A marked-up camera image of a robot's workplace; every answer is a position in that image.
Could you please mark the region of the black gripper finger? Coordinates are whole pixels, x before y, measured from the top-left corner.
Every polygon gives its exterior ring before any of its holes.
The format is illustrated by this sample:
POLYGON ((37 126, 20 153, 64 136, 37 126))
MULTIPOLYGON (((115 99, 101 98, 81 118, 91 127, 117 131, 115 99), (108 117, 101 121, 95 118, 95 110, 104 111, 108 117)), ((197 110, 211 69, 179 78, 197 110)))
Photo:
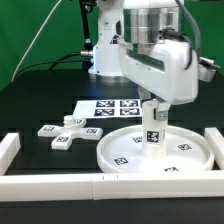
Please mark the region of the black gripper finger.
POLYGON ((162 100, 158 100, 157 104, 156 104, 156 108, 155 108, 155 119, 157 121, 166 121, 168 119, 168 112, 170 109, 171 104, 166 102, 166 101, 162 101, 162 100))
POLYGON ((152 94, 143 87, 138 88, 138 93, 139 93, 140 100, 142 102, 149 101, 152 99, 152 94))

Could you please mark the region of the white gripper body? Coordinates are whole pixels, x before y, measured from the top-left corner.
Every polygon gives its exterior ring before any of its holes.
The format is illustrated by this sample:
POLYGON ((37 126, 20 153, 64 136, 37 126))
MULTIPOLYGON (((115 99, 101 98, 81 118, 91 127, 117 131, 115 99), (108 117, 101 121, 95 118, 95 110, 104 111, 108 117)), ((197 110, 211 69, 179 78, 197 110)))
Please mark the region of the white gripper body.
POLYGON ((198 95, 198 59, 187 42, 135 45, 121 38, 119 59, 125 77, 170 104, 190 103, 198 95))

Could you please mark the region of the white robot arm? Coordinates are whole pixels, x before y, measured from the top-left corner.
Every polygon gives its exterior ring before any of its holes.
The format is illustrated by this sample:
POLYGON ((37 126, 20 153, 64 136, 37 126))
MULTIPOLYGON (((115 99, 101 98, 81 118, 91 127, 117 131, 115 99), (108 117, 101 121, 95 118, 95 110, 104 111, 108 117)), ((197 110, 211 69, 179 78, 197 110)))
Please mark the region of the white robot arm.
POLYGON ((172 105, 198 94, 198 57, 179 32, 183 0, 98 0, 92 78, 130 80, 172 105))

